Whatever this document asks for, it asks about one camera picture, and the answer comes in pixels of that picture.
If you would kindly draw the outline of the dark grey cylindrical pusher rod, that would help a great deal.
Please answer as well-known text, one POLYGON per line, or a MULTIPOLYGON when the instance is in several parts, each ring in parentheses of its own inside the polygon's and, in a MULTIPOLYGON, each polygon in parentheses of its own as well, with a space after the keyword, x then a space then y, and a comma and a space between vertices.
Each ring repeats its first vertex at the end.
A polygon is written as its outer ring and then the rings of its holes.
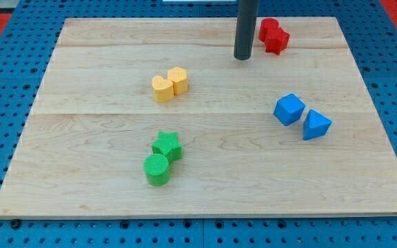
POLYGON ((234 58, 240 61, 251 57, 259 5, 260 0, 238 1, 234 58))

